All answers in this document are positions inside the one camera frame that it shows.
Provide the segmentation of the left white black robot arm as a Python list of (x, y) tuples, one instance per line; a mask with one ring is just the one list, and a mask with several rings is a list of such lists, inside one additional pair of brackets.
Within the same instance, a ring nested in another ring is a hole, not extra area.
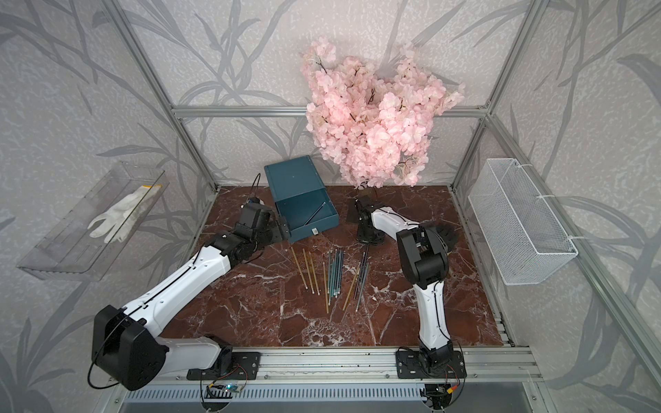
[(216, 233), (187, 263), (139, 298), (96, 314), (91, 365), (130, 391), (177, 371), (196, 370), (201, 378), (231, 374), (230, 344), (211, 337), (165, 339), (161, 334), (202, 290), (289, 237), (287, 220), (252, 197), (230, 232)]

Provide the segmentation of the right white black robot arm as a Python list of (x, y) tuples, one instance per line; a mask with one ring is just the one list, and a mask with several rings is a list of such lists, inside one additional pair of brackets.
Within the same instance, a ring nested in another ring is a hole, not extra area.
[(454, 355), (443, 303), (449, 274), (450, 248), (433, 225), (424, 225), (367, 196), (355, 200), (357, 238), (381, 244), (386, 236), (397, 242), (403, 275), (413, 285), (420, 319), (419, 359), (428, 369), (444, 366)]

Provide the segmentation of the teal top drawer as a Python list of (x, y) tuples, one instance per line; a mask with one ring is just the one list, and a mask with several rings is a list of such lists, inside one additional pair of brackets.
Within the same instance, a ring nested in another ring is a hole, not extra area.
[[(325, 207), (309, 225), (304, 225), (323, 201), (326, 201)], [(287, 220), (291, 244), (339, 226), (339, 214), (326, 189), (280, 200), (275, 206), (278, 213)]]

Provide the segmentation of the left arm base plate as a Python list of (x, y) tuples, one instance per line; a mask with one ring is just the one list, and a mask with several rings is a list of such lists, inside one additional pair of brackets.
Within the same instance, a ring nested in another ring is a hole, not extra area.
[(259, 352), (222, 353), (211, 368), (190, 369), (187, 380), (255, 380), (258, 376), (261, 354)]

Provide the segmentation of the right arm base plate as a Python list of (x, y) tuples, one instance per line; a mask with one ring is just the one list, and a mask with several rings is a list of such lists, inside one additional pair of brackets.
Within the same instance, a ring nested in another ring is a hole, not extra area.
[(463, 380), (466, 364), (463, 353), (446, 347), (440, 351), (400, 347), (395, 352), (399, 379)]

